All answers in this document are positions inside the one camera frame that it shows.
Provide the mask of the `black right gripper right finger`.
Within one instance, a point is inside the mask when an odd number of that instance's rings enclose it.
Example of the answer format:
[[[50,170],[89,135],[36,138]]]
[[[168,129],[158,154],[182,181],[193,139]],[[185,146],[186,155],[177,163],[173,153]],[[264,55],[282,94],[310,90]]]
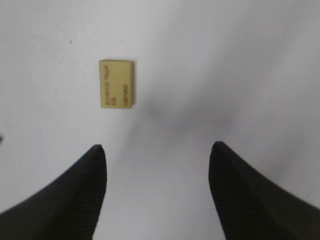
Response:
[[[264,177],[229,146],[211,149],[208,183],[227,240],[318,240],[320,210]]]

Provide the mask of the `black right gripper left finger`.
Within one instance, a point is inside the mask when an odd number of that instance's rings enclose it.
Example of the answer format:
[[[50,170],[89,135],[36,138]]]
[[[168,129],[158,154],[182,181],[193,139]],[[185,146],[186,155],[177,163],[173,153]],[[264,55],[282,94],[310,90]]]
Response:
[[[91,240],[106,189],[106,156],[96,144],[53,182],[1,213],[0,238]]]

